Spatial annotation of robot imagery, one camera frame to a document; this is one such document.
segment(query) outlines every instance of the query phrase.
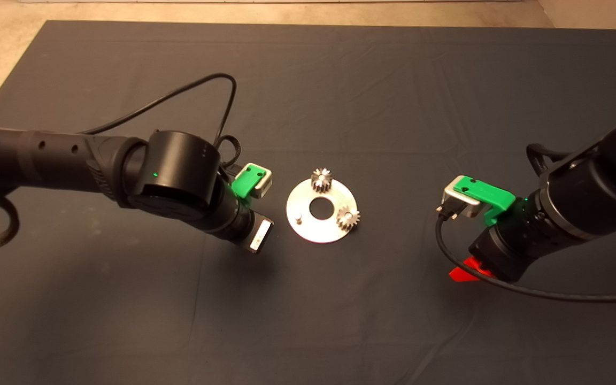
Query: concrete floor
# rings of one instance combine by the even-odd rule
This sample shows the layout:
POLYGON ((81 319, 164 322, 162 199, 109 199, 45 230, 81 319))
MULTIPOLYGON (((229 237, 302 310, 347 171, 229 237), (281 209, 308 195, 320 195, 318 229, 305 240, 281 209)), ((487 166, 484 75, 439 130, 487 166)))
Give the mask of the concrete floor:
MULTIPOLYGON (((233 22, 234 24, 426 25, 472 27, 596 27, 580 22, 567 2, 537 0, 465 3, 161 4, 19 3, 0 0, 0 85, 45 20, 233 22)), ((597 3, 616 0, 597 0, 597 3)), ((605 7, 597 22, 606 22, 605 7)), ((604 27, 616 27, 604 24, 604 27)))

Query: table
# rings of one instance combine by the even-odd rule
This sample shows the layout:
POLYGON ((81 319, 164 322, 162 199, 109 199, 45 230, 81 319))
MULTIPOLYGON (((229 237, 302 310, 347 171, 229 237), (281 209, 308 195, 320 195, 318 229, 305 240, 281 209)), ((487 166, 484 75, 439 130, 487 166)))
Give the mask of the table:
MULTIPOLYGON (((218 71, 239 81, 226 130, 241 161, 274 173, 255 203, 276 221, 264 252, 102 195, 20 188, 0 383, 616 383, 616 305, 453 283, 433 236, 456 175, 524 196, 526 144, 573 150, 614 127, 616 31, 47 22, 0 89, 0 127, 78 132, 218 71), (284 213, 321 166, 362 213, 326 245, 284 213)), ((227 87, 113 134, 210 140, 227 87)), ((462 255, 481 228, 453 222, 447 242, 462 255)), ((616 292, 616 234, 521 283, 616 292)))

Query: center hole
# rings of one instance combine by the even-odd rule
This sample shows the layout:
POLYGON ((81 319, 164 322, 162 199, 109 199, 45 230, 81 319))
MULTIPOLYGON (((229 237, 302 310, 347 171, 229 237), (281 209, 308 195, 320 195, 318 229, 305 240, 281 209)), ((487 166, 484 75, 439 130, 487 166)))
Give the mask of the center hole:
POLYGON ((310 203, 310 213, 317 219, 329 219, 334 214, 334 205, 327 198, 315 198, 310 203))

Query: metal disc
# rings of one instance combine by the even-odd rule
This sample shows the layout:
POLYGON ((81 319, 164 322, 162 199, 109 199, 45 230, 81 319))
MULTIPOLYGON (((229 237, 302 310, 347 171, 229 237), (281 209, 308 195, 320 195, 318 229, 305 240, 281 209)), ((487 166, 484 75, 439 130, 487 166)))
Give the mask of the metal disc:
POLYGON ((340 229, 337 224, 337 212, 341 207, 351 207, 357 210, 355 198, 350 190, 336 180, 327 192, 317 192, 311 186, 311 180, 299 183, 287 199, 287 219, 296 234, 307 241, 315 243, 330 243, 339 241, 349 233, 340 229), (325 198, 332 202, 334 212, 328 219, 317 219, 310 212, 310 204, 315 198, 325 198))

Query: small spur gear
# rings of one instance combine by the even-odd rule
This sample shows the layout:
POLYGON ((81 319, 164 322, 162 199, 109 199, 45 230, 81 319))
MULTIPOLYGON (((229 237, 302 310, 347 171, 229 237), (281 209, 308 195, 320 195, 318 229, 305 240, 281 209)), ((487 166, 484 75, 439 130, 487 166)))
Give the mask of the small spur gear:
POLYGON ((332 173, 326 168, 316 168, 310 180, 313 190, 319 193, 325 193, 332 187, 332 173))
POLYGON ((360 222, 360 212, 348 206, 342 207, 337 213, 337 224, 344 231, 350 231, 360 222))

